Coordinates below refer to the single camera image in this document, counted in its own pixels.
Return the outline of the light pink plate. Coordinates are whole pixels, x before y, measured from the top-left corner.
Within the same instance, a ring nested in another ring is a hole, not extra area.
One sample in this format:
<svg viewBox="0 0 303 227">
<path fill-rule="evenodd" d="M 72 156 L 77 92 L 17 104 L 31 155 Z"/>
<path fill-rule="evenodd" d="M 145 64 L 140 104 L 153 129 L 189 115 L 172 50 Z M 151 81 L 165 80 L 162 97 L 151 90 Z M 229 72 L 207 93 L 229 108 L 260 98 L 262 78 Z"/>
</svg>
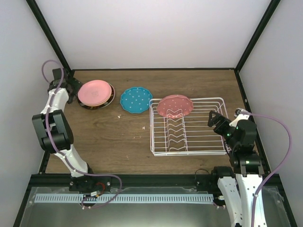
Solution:
<svg viewBox="0 0 303 227">
<path fill-rule="evenodd" d="M 82 85 L 78 91 L 79 100 L 89 106 L 106 102 L 112 93 L 109 83 L 103 80 L 92 80 Z"/>
</svg>

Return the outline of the yellow plate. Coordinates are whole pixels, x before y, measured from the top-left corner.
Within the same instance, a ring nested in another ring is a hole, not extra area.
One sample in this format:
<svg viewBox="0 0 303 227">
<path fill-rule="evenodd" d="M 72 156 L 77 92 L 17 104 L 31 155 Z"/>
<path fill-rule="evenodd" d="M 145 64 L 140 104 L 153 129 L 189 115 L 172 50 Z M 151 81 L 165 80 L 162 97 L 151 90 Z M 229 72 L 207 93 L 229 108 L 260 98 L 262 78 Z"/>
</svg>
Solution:
<svg viewBox="0 0 303 227">
<path fill-rule="evenodd" d="M 98 108 L 102 108 L 104 106 L 109 105 L 112 102 L 113 99 L 114 99 L 114 96 L 110 96 L 110 98 L 107 101 L 105 101 L 105 102 L 103 102 L 101 104 L 98 104 L 98 105 L 85 105 L 85 104 L 81 103 L 80 101 L 79 101 L 79 104 L 80 104 L 80 106 L 83 106 L 83 107 L 98 107 Z"/>
</svg>

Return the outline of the dark pink scalloped plate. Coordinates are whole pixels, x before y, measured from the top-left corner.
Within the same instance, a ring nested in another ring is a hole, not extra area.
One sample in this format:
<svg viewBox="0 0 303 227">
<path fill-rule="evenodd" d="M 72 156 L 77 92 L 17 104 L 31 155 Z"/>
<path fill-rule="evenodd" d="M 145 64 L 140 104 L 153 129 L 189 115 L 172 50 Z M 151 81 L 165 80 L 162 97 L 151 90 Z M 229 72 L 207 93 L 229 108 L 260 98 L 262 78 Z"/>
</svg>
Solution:
<svg viewBox="0 0 303 227">
<path fill-rule="evenodd" d="M 189 115 L 194 109 L 193 102 L 183 95 L 170 95 L 161 99 L 156 108 L 159 115 L 177 119 Z"/>
</svg>

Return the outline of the dark striped rim plate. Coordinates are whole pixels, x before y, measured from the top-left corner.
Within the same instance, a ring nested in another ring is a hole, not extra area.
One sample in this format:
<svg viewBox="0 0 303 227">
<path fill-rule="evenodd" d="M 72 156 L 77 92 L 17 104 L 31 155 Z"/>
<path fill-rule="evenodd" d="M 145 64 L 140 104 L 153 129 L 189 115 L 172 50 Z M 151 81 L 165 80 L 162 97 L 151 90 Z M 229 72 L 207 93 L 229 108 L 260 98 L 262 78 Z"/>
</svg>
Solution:
<svg viewBox="0 0 303 227">
<path fill-rule="evenodd" d="M 110 104 L 113 102 L 116 93 L 115 93 L 114 87 L 113 87 L 111 84 L 109 84 L 109 85 L 110 85 L 110 87 L 111 87 L 111 96 L 109 97 L 109 99 L 108 99 L 106 102 L 104 102 L 104 103 L 102 103 L 102 104 L 99 104 L 99 105 L 97 105 L 97 106 L 88 106 L 88 105 L 83 104 L 83 103 L 79 100 L 79 98 L 77 98 L 78 104 L 79 104 L 82 108 L 85 108 L 85 109 L 88 109 L 88 110 L 96 110 L 96 109 L 104 108 L 104 107 L 110 105 Z"/>
</svg>

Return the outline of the teal plate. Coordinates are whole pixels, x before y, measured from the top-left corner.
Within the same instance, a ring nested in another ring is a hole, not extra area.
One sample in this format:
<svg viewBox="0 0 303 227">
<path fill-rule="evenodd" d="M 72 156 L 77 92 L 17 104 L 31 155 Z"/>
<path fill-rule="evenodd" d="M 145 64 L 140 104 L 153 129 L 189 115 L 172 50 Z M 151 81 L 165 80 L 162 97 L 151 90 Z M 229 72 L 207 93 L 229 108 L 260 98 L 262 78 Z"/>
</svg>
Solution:
<svg viewBox="0 0 303 227">
<path fill-rule="evenodd" d="M 131 114 L 141 114 L 150 108 L 153 96 L 144 87 L 131 87 L 125 90 L 120 97 L 121 107 Z"/>
</svg>

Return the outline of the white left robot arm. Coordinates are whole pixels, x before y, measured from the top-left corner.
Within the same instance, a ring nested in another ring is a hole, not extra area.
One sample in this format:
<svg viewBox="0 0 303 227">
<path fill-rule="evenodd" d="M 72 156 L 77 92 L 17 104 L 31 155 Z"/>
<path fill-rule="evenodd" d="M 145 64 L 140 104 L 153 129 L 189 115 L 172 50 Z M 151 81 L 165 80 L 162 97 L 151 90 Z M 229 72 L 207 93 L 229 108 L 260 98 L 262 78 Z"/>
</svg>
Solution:
<svg viewBox="0 0 303 227">
<path fill-rule="evenodd" d="M 32 117 L 32 123 L 41 148 L 55 154 L 71 173 L 70 189 L 79 192 L 92 191 L 96 185 L 90 166 L 80 157 L 74 136 L 64 115 L 64 108 L 70 102 L 72 92 L 66 80 L 58 79 L 50 83 L 48 100 L 41 113 Z"/>
</svg>

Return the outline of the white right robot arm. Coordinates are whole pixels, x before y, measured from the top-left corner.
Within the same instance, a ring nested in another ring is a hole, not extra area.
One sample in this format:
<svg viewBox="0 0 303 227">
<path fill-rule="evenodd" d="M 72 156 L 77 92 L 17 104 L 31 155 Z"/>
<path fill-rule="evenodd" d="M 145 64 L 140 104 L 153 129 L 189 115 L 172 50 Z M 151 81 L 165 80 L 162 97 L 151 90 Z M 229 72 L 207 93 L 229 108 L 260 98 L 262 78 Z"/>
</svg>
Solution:
<svg viewBox="0 0 303 227">
<path fill-rule="evenodd" d="M 211 187 L 221 191 L 231 226 L 267 226 L 261 192 L 265 172 L 254 149 L 257 125 L 250 120 L 250 113 L 238 108 L 232 121 L 210 111 L 208 126 L 223 138 L 231 164 L 231 167 L 215 167 L 210 179 Z"/>
</svg>

